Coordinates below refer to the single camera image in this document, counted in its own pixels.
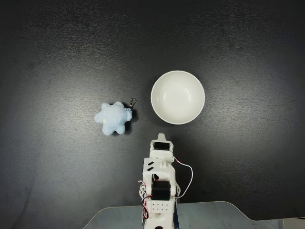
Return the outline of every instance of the cable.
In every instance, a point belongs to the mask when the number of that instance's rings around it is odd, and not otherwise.
[[[191,169],[191,172],[192,172],[191,181],[190,181],[189,185],[186,187],[186,190],[184,191],[184,193],[182,194],[182,196],[175,197],[176,199],[178,199],[178,198],[181,198],[181,197],[183,197],[183,196],[185,195],[187,189],[188,189],[189,186],[191,185],[191,182],[192,182],[192,180],[193,180],[193,169],[192,169],[192,167],[190,167],[189,165],[183,164],[183,163],[182,163],[181,161],[179,161],[175,156],[174,156],[174,158],[176,159],[176,161],[177,161],[179,164],[181,164],[181,165],[183,165],[183,166],[189,167],[189,168]]]

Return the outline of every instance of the dark background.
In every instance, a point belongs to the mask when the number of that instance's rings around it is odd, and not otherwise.
[[[159,132],[194,170],[181,202],[305,216],[304,41],[304,1],[1,3],[1,228],[82,228],[102,208],[140,205]],[[185,125],[150,103],[172,70],[205,90]],[[101,103],[132,97],[126,134],[104,136]],[[190,171],[174,167],[184,189]]]

